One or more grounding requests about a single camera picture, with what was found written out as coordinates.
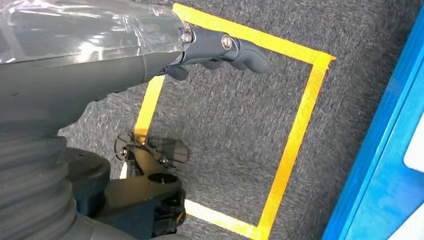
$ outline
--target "screw head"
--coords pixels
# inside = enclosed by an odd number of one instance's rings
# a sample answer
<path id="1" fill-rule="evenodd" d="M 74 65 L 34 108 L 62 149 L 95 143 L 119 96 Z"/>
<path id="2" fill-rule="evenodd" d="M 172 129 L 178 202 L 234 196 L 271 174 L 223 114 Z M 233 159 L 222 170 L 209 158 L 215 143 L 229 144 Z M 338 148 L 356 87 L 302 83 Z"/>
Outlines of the screw head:
<path id="1" fill-rule="evenodd" d="M 184 33 L 183 35 L 181 35 L 181 39 L 185 44 L 188 44 L 192 41 L 192 35 L 188 33 Z"/>
<path id="2" fill-rule="evenodd" d="M 122 156 L 126 156 L 128 154 L 128 149 L 126 147 L 123 147 L 122 150 L 120 151 L 120 154 Z"/>
<path id="3" fill-rule="evenodd" d="M 231 47 L 233 46 L 233 41 L 231 40 L 231 37 L 227 34 L 222 35 L 221 43 L 222 43 L 222 47 L 225 50 L 230 50 Z"/>

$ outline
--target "plastic wrap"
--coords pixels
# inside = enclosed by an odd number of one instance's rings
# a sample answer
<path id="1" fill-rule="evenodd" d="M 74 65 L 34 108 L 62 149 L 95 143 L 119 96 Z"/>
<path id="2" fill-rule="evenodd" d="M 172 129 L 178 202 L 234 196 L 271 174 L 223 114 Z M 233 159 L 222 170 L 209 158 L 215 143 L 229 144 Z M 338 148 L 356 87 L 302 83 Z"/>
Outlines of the plastic wrap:
<path id="1" fill-rule="evenodd" d="M 76 64 L 184 49 L 170 9 L 131 0 L 0 0 L 0 64 Z"/>

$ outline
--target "yellow tape square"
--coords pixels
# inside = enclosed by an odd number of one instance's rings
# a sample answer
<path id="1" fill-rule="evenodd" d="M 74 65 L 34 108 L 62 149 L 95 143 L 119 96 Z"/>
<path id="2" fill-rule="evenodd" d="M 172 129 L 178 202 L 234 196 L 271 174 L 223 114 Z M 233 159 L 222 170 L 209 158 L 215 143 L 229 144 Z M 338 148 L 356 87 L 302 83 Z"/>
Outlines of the yellow tape square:
<path id="1" fill-rule="evenodd" d="M 260 47 L 312 65 L 312 70 L 309 74 L 296 117 L 288 135 L 287 143 L 283 150 L 281 161 L 258 225 L 251 225 L 190 200 L 185 201 L 185 209 L 189 215 L 252 240 L 266 240 L 271 233 L 274 220 L 282 202 L 283 194 L 286 190 L 290 174 L 295 164 L 327 69 L 330 62 L 336 58 L 328 53 L 308 48 L 178 3 L 173 5 L 172 10 L 183 21 L 188 23 L 205 29 L 226 32 L 233 37 L 253 42 Z M 136 134 L 147 134 L 162 89 L 163 81 L 164 77 L 161 76 L 155 77 L 149 82 L 134 127 L 134 132 Z"/>

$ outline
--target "blue panel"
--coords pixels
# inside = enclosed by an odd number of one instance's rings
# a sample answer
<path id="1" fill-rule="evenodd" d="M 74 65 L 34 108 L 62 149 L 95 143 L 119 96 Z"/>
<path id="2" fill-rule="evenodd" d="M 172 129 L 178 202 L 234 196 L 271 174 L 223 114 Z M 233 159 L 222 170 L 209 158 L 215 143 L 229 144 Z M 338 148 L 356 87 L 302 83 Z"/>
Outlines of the blue panel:
<path id="1" fill-rule="evenodd" d="M 323 240 L 387 239 L 424 200 L 403 157 L 424 110 L 424 7 L 415 21 Z"/>

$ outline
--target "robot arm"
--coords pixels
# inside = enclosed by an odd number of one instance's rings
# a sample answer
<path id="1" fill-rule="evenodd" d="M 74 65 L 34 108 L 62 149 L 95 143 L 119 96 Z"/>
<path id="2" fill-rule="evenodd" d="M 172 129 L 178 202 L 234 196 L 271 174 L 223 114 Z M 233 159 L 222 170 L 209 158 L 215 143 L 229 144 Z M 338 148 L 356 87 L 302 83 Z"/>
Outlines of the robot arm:
<path id="1" fill-rule="evenodd" d="M 254 44 L 186 24 L 167 8 L 0 0 L 0 240 L 132 239 L 77 214 L 59 129 L 108 94 L 157 75 L 183 80 L 187 64 L 216 69 L 221 62 L 269 68 Z"/>

